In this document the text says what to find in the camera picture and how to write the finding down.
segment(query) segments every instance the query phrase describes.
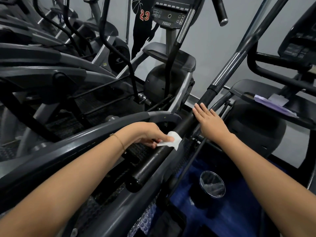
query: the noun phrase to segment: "gold bracelet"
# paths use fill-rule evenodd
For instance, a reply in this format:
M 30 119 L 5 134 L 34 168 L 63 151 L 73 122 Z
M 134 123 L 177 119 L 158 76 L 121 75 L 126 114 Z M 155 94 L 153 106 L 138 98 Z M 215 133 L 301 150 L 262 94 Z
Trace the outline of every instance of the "gold bracelet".
M 115 136 L 119 140 L 119 142 L 122 144 L 122 147 L 123 147 L 123 150 L 124 150 L 124 153 L 125 153 L 125 148 L 124 148 L 123 142 L 114 133 L 110 134 L 110 136 L 112 136 L 112 135 Z

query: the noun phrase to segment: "blue floor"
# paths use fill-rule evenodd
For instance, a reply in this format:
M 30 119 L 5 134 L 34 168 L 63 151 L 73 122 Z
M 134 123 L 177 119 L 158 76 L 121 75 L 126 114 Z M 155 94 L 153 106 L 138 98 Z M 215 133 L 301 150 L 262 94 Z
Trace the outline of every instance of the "blue floor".
M 198 209 L 190 201 L 188 191 L 192 183 L 198 181 L 205 170 L 216 172 L 212 166 L 204 162 L 201 156 L 198 157 L 171 198 L 173 204 L 187 217 L 183 236 L 195 236 L 203 224 L 219 237 L 258 236 L 261 207 L 241 176 L 226 178 L 222 173 L 220 176 L 225 182 L 226 194 L 223 198 L 214 200 L 208 209 Z

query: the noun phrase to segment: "basketball player silhouette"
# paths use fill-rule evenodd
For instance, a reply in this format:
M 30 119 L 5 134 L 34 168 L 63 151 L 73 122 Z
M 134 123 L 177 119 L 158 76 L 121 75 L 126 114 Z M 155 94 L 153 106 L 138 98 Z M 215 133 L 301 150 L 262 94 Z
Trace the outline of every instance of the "basketball player silhouette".
M 146 40 L 151 41 L 154 38 L 159 24 L 152 28 L 153 20 L 150 15 L 151 8 L 154 5 L 154 0 L 133 0 L 132 9 L 136 14 L 133 38 L 134 44 L 132 48 L 132 59 L 144 46 Z

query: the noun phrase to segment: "handlebar grip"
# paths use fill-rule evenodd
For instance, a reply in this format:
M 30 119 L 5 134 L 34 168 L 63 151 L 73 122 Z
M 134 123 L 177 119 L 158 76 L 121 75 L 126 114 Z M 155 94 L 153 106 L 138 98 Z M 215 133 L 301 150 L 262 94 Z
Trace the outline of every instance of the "handlebar grip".
M 228 23 L 228 17 L 225 11 L 223 0 L 212 0 L 217 19 L 220 26 L 225 26 Z

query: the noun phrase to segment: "red number 23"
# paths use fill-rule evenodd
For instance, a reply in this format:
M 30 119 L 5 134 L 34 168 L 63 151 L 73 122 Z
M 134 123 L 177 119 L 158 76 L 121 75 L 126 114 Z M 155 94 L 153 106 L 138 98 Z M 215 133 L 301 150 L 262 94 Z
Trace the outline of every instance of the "red number 23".
M 144 19 L 145 19 L 145 21 L 148 21 L 149 20 L 149 14 L 150 14 L 150 12 L 145 12 L 145 18 L 144 18 L 144 10 L 141 9 L 139 18 L 142 21 L 144 21 Z

